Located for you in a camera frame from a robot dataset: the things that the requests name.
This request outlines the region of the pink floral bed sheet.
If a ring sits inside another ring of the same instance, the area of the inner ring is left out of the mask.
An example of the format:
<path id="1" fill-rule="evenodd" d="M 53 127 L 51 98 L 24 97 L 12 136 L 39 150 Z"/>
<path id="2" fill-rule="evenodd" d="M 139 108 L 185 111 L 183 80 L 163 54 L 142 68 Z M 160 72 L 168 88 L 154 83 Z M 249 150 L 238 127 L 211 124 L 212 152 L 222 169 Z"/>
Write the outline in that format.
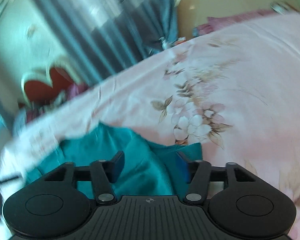
<path id="1" fill-rule="evenodd" d="M 300 239 L 300 14 L 272 15 L 194 38 L 88 89 L 26 125 L 0 158 L 4 199 L 63 140 L 98 124 L 159 145 L 200 143 L 213 166 L 236 162 L 296 205 Z"/>

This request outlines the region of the red heart-shaped headboard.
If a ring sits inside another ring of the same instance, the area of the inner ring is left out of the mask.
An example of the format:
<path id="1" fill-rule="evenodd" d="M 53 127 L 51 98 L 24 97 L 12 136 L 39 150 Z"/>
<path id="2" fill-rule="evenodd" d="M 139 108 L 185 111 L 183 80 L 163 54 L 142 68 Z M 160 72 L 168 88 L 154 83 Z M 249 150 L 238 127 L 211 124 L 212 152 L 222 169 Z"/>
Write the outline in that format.
<path id="1" fill-rule="evenodd" d="M 62 90 L 81 82 L 82 78 L 70 60 L 61 56 L 46 67 L 33 68 L 22 75 L 22 97 L 18 100 L 18 107 L 29 106 L 33 102 L 48 102 Z"/>

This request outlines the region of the teal long-sleeve sweater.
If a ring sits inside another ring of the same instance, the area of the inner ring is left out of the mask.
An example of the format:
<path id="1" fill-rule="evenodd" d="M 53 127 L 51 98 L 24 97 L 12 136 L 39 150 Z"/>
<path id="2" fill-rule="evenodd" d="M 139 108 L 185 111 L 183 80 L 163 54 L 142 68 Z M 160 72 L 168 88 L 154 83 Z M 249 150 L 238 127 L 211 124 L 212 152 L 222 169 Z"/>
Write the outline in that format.
<path id="1" fill-rule="evenodd" d="M 26 175 L 26 185 L 66 162 L 88 166 L 96 160 L 110 160 L 118 151 L 125 154 L 125 165 L 113 184 L 117 197 L 166 196 L 182 197 L 189 186 L 176 165 L 176 153 L 184 153 L 190 160 L 202 159 L 200 143 L 164 146 L 144 139 L 128 128 L 98 126 L 89 134 L 63 140 L 42 162 Z"/>

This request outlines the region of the purple pillow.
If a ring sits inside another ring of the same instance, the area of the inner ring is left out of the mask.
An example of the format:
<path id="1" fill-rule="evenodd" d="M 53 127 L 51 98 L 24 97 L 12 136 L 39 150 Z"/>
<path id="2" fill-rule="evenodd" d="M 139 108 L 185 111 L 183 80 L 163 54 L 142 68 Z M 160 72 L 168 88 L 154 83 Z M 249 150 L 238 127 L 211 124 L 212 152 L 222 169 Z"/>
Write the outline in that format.
<path id="1" fill-rule="evenodd" d="M 206 35 L 233 24 L 241 23 L 259 17 L 266 17 L 275 13 L 276 12 L 274 10 L 259 9 L 227 17 L 207 17 L 206 23 L 194 27 L 192 35 L 193 37 Z"/>

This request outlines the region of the purple clothes pile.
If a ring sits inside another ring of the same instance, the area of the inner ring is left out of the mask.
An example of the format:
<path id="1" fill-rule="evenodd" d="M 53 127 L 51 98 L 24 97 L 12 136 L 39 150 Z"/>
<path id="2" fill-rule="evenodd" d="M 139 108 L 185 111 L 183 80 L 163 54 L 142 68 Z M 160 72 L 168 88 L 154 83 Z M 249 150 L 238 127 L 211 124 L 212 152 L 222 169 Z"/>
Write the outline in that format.
<path id="1" fill-rule="evenodd" d="M 51 99 L 32 100 L 30 107 L 23 107 L 25 110 L 24 120 L 28 124 L 40 117 L 41 115 L 53 111 L 60 107 L 62 104 L 72 100 L 76 96 L 87 91 L 89 86 L 85 83 L 72 83 L 67 89 L 60 90 L 56 96 Z"/>

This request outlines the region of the blue-grey window curtain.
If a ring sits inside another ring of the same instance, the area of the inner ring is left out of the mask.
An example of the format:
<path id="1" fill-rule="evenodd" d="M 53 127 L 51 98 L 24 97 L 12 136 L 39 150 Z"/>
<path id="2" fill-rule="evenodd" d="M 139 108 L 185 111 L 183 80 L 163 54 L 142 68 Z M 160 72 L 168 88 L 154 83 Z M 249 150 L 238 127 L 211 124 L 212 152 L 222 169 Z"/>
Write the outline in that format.
<path id="1" fill-rule="evenodd" d="M 95 85 L 178 37 L 174 0 L 34 0 L 84 82 Z"/>

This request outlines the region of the bedside clutter items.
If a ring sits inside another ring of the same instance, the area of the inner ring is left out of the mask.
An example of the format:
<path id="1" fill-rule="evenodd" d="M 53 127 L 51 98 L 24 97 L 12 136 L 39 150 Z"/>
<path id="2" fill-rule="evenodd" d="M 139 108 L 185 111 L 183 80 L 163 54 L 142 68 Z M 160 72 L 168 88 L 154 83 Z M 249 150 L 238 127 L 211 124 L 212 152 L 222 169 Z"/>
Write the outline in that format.
<path id="1" fill-rule="evenodd" d="M 161 38 L 159 38 L 159 41 L 161 43 L 162 49 L 163 50 L 167 50 L 167 49 L 170 49 L 172 47 L 175 47 L 175 46 L 177 46 L 179 44 L 182 44 L 182 43 L 186 42 L 187 39 L 186 39 L 186 37 L 180 37 L 180 38 L 178 38 L 174 42 L 168 42 L 168 40 L 166 40 L 166 38 L 161 37 Z"/>

